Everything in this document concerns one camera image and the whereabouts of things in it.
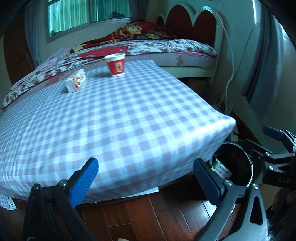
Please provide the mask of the person right hand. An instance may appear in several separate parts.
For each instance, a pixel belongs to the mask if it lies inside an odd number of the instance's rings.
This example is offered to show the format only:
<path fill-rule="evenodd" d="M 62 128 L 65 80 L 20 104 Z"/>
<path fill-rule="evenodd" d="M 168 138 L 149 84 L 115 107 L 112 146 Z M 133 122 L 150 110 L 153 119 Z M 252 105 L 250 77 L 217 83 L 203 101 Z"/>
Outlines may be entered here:
<path fill-rule="evenodd" d="M 279 212 L 282 205 L 295 206 L 295 190 L 289 190 L 286 188 L 278 190 L 271 206 L 273 215 Z"/>

